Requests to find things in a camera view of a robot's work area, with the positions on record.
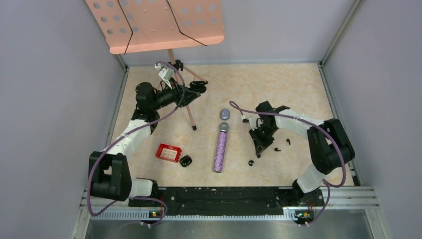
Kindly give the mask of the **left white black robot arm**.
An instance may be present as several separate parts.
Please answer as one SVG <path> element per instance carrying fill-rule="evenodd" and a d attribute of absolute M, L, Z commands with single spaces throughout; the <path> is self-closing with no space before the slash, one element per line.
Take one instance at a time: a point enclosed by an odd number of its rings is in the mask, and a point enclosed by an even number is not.
<path fill-rule="evenodd" d="M 149 82 L 135 88 L 136 108 L 125 131 L 102 152 L 89 157 L 90 196 L 125 201 L 140 196 L 148 206 L 159 201 L 159 192 L 151 179 L 135 179 L 130 174 L 128 161 L 141 143 L 149 137 L 160 118 L 158 110 L 175 103 L 185 107 L 206 91 L 207 81 L 192 81 L 188 86 L 170 79 L 170 84 L 158 90 Z"/>

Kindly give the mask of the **black earbud case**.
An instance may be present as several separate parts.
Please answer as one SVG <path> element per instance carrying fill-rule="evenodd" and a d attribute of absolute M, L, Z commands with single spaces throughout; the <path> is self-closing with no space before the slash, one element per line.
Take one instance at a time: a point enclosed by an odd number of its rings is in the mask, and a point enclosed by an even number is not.
<path fill-rule="evenodd" d="M 185 155 L 183 156 L 180 160 L 179 160 L 179 164 L 182 167 L 187 167 L 192 163 L 192 158 L 189 155 Z"/>
<path fill-rule="evenodd" d="M 191 91 L 197 92 L 199 94 L 204 93 L 207 90 L 206 84 L 208 83 L 208 81 L 191 81 L 189 83 L 189 87 Z"/>

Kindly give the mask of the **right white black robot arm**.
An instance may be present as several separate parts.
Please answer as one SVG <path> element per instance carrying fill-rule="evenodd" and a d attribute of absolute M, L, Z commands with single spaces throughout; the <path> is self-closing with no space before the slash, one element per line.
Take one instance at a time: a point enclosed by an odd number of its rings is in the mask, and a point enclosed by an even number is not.
<path fill-rule="evenodd" d="M 243 116 L 244 123 L 250 124 L 255 154 L 261 154 L 274 142 L 274 134 L 279 130 L 290 131 L 308 141 L 311 164 L 293 184 L 292 199 L 298 205 L 305 205 L 312 199 L 312 192 L 326 182 L 327 176 L 337 168 L 346 181 L 346 164 L 354 159 L 355 151 L 340 120 L 332 118 L 320 120 L 299 114 L 287 106 L 273 107 L 268 101 L 260 103 L 253 116 Z"/>

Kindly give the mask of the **purple earbud charging case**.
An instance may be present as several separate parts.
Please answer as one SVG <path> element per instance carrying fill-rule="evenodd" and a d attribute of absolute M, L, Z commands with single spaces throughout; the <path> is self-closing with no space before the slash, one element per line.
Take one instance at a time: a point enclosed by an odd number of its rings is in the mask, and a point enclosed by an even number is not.
<path fill-rule="evenodd" d="M 219 116 L 220 116 L 220 119 L 221 120 L 229 120 L 230 119 L 230 116 L 231 116 L 230 110 L 227 109 L 227 108 L 222 109 L 220 111 Z"/>

